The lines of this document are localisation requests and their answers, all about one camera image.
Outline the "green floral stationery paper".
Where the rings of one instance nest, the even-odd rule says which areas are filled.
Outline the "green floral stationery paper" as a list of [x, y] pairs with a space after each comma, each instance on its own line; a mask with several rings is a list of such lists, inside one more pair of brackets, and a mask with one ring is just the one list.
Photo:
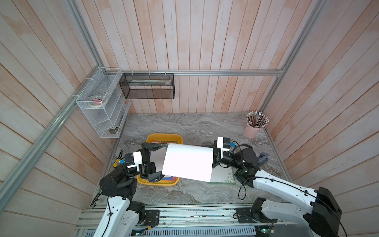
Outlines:
[[235, 177], [232, 168], [222, 168], [218, 166], [212, 169], [210, 183], [235, 184]]

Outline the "pink red-bordered stationery paper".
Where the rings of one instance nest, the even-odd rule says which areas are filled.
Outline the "pink red-bordered stationery paper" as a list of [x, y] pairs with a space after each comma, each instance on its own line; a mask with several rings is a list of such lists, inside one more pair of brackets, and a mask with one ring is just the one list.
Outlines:
[[213, 149], [170, 143], [167, 147], [162, 174], [210, 182]]

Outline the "yellow plastic storage tray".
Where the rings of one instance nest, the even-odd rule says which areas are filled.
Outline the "yellow plastic storage tray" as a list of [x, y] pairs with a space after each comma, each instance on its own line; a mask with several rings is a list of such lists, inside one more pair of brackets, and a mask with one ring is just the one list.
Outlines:
[[[182, 136], [178, 134], [169, 134], [169, 133], [153, 133], [148, 136], [146, 142], [148, 143], [177, 143], [183, 144]], [[142, 185], [147, 186], [161, 186], [161, 187], [172, 187], [179, 182], [179, 177], [168, 176], [162, 178], [159, 182], [152, 183], [148, 179], [141, 178], [140, 175], [137, 175], [137, 181]]]

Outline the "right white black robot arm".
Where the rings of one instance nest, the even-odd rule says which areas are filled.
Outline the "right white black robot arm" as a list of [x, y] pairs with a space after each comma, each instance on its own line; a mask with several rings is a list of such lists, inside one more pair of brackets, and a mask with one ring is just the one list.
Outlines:
[[256, 188], [285, 200], [285, 203], [279, 203], [266, 198], [256, 199], [250, 209], [254, 221], [274, 222], [281, 219], [304, 225], [321, 237], [339, 235], [339, 229], [343, 227], [342, 211], [330, 190], [302, 187], [267, 173], [261, 166], [267, 162], [269, 155], [256, 155], [250, 145], [218, 148], [213, 144], [211, 149], [212, 166], [235, 168], [235, 177], [243, 189]]

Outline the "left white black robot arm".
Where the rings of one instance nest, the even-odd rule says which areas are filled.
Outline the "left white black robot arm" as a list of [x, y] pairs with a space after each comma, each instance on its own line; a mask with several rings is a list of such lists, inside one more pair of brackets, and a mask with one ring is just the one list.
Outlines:
[[137, 152], [125, 154], [121, 164], [100, 180], [100, 195], [107, 197], [107, 204], [94, 234], [96, 237], [128, 237], [138, 225], [144, 229], [136, 233], [158, 225], [159, 211], [148, 214], [144, 203], [132, 199], [137, 190], [137, 175], [152, 183], [164, 177], [151, 162], [150, 155], [167, 147], [167, 143], [143, 143]]

